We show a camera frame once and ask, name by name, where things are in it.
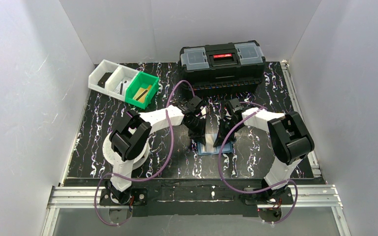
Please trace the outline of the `white credit card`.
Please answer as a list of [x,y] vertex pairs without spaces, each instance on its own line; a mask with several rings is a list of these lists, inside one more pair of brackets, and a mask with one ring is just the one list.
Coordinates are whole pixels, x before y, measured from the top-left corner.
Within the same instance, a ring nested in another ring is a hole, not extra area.
[[120,94],[122,95],[123,94],[123,89],[124,89],[124,86],[121,85],[121,82],[117,85],[117,87],[115,88],[114,92],[117,93],[117,94]]

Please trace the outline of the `gold credit card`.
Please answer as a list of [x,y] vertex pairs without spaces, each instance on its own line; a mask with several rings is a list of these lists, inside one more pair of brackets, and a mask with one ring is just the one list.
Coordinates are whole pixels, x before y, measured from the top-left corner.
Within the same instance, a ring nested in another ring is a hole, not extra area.
[[140,87],[138,91],[136,92],[136,94],[134,95],[133,99],[141,103],[145,102],[146,97],[149,91],[151,90],[151,88],[152,88],[152,85],[148,85],[146,88]]

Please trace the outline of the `white printed card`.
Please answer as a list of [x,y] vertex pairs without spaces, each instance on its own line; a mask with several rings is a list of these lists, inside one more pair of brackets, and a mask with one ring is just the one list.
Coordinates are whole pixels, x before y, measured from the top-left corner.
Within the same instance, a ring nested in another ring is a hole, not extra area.
[[123,79],[123,80],[121,81],[121,85],[127,87],[127,86],[129,86],[129,84],[130,84],[131,81],[132,81],[132,80]]

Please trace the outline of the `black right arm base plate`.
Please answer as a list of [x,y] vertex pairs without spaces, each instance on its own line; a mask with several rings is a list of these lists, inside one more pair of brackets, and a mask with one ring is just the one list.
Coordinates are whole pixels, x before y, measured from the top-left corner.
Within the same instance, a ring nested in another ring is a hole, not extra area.
[[265,205],[265,208],[280,208],[294,203],[291,189],[286,185],[276,190],[266,190],[256,194],[241,194],[240,200],[246,205]]

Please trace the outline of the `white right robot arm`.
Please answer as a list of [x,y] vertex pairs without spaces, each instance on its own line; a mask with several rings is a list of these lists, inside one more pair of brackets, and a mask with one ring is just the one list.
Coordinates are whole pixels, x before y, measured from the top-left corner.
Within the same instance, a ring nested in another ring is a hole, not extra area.
[[214,147],[221,147],[235,140],[235,133],[245,126],[257,128],[269,134],[275,159],[264,177],[262,188],[245,191],[230,185],[219,175],[224,184],[241,194],[265,193],[272,196],[291,182],[290,176],[297,165],[315,148],[314,141],[298,112],[274,113],[257,107],[247,108],[238,99],[225,102],[227,114],[221,119]]

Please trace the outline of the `black credit card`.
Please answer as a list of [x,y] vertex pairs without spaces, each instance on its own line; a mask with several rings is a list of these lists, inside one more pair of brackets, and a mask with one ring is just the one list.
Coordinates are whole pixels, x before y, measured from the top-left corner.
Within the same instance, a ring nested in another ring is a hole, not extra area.
[[112,72],[105,72],[104,75],[99,79],[97,85],[101,88],[105,88],[105,84],[112,74]]

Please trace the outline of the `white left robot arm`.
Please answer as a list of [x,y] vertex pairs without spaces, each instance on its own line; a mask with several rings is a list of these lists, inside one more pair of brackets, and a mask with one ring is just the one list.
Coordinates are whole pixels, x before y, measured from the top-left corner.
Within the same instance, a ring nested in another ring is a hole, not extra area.
[[131,173],[147,159],[150,153],[148,139],[152,133],[167,127],[184,125],[193,141],[206,144],[208,111],[206,102],[198,96],[153,112],[126,111],[118,126],[109,134],[114,160],[111,179],[105,183],[108,196],[121,205],[129,203]]

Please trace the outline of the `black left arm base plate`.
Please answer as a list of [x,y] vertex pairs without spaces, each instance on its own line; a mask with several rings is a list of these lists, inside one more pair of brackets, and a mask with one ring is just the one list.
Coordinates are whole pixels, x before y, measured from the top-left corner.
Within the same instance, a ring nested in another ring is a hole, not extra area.
[[124,192],[115,189],[103,189],[99,197],[101,206],[145,206],[148,190],[144,188],[129,188]]

